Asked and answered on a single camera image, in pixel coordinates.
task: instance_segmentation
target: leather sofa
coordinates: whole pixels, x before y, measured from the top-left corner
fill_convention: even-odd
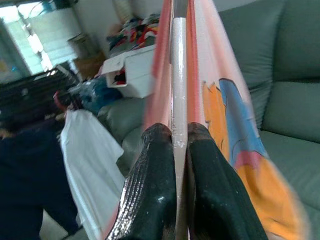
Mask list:
[[[320,0],[258,0],[220,16],[264,146],[320,240]],[[146,101],[124,98],[98,116],[124,149],[124,175],[140,152]]]

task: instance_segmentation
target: pink hammock fabric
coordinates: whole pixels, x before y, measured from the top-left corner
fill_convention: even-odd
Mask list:
[[[172,6],[172,0],[164,0],[145,128],[155,123],[171,127]],[[188,123],[208,128],[240,176],[267,233],[286,240],[307,239],[304,211],[261,142],[247,85],[212,0],[188,0],[186,33]]]

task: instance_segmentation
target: sofa backrest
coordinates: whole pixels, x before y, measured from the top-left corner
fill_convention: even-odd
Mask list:
[[[288,0],[262,129],[320,143],[320,0]]]
[[[220,12],[251,94],[258,128],[272,88],[275,42],[284,6],[283,0],[258,0]]]

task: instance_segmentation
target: white box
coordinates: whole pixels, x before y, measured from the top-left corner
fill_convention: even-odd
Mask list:
[[[106,76],[108,88],[117,88],[124,97],[145,98],[152,93],[152,64],[155,45],[124,52],[103,63],[102,74]],[[116,85],[115,76],[125,68],[126,84]]]

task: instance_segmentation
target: white cloth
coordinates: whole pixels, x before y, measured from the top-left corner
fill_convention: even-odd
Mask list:
[[[86,110],[66,113],[61,148],[81,224],[90,240],[100,240],[120,201],[125,179],[116,162],[124,151]]]

